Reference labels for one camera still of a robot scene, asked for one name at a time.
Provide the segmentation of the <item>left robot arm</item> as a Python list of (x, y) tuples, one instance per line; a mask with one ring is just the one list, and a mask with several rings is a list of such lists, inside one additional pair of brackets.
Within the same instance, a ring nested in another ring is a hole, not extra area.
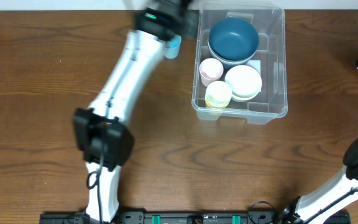
[(89, 200), (83, 223), (111, 223), (119, 210), (117, 191), (121, 168), (134, 147), (128, 125), (150, 75), (176, 35), (193, 38), (198, 19), (191, 2), (150, 1), (134, 14), (122, 54), (106, 84), (86, 109), (78, 108), (73, 128), (83, 151)]

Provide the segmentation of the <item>pink plastic cup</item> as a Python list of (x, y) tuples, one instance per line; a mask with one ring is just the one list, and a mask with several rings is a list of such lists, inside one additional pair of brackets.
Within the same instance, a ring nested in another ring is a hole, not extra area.
[(208, 86), (210, 83), (221, 78), (224, 68), (219, 60), (207, 58), (201, 62), (199, 71), (202, 84)]

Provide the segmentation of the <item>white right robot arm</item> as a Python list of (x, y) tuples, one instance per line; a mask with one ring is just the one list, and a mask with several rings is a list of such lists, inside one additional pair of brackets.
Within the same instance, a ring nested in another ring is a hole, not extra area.
[(280, 212), (274, 223), (324, 223), (358, 200), (358, 138), (349, 146), (339, 172), (320, 188), (297, 198)]

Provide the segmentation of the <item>dark blue large bowl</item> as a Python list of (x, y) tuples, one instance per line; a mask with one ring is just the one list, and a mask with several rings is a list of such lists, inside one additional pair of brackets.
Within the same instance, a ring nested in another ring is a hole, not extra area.
[(245, 65), (248, 62), (248, 60), (229, 61), (229, 60), (224, 60), (224, 59), (219, 59), (219, 61), (222, 63), (224, 69), (230, 69), (230, 68), (238, 66), (238, 65)]
[(242, 61), (255, 54), (259, 35), (246, 20), (227, 17), (211, 28), (208, 44), (217, 56), (233, 62)]

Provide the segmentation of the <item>beige large bowl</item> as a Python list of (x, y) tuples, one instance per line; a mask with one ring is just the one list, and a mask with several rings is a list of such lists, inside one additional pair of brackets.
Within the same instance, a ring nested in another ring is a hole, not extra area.
[(245, 64), (256, 54), (256, 52), (254, 52), (250, 57), (247, 57), (247, 58), (242, 59), (242, 60), (228, 60), (228, 59), (220, 57), (213, 50), (213, 48), (212, 48), (212, 46), (211, 46), (211, 44), (209, 42), (208, 42), (208, 49), (209, 49), (209, 52), (210, 52), (212, 57), (218, 59), (220, 62), (222, 62), (223, 64), (226, 64), (226, 65), (241, 65), (241, 64)]

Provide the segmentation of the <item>yellow cup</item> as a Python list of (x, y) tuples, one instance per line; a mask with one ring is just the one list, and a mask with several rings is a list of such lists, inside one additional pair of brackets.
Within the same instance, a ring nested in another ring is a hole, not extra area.
[(224, 103), (214, 103), (206, 96), (205, 103), (206, 103), (206, 107), (208, 107), (208, 108), (223, 109), (230, 103), (230, 101), (227, 101)]
[[(222, 110), (222, 109), (226, 108), (228, 104), (229, 104), (229, 103), (216, 105), (216, 104), (211, 104), (210, 101), (206, 101), (206, 107), (207, 107), (207, 108), (214, 109), (214, 110)], [(221, 113), (211, 112), (211, 115), (220, 116)]]

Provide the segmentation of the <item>white mint plastic cup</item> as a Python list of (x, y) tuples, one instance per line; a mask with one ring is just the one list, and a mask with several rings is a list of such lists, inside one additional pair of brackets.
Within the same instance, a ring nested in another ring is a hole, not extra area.
[(232, 89), (223, 81), (215, 81), (207, 86), (205, 97), (214, 103), (224, 103), (231, 100)]

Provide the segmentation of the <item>yellow small bowl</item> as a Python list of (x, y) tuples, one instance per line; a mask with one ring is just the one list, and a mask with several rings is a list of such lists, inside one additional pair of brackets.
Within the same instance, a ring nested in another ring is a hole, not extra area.
[(232, 99), (234, 101), (248, 101), (251, 100), (253, 98), (255, 98), (257, 95), (259, 94), (259, 92), (238, 92), (238, 91), (232, 91)]

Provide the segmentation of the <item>white small bowl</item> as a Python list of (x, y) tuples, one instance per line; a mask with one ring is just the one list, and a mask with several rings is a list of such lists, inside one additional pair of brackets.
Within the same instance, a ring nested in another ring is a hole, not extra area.
[(245, 93), (260, 92), (262, 89), (262, 78), (260, 74), (247, 65), (232, 67), (226, 73), (224, 81), (230, 85), (232, 91)]

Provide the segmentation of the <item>grey small bowl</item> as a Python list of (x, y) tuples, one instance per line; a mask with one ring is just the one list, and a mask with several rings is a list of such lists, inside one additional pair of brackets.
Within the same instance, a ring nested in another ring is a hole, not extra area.
[(232, 100), (234, 100), (236, 102), (245, 102), (245, 101), (251, 100), (253, 98), (255, 98), (255, 95), (250, 96), (250, 97), (240, 97), (240, 96), (232, 95)]

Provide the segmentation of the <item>light blue plastic cup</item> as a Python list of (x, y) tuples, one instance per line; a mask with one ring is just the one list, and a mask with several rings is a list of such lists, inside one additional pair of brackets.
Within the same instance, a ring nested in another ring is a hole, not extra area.
[(175, 35), (173, 39), (165, 44), (164, 57), (167, 59), (175, 59), (180, 53), (181, 36)]

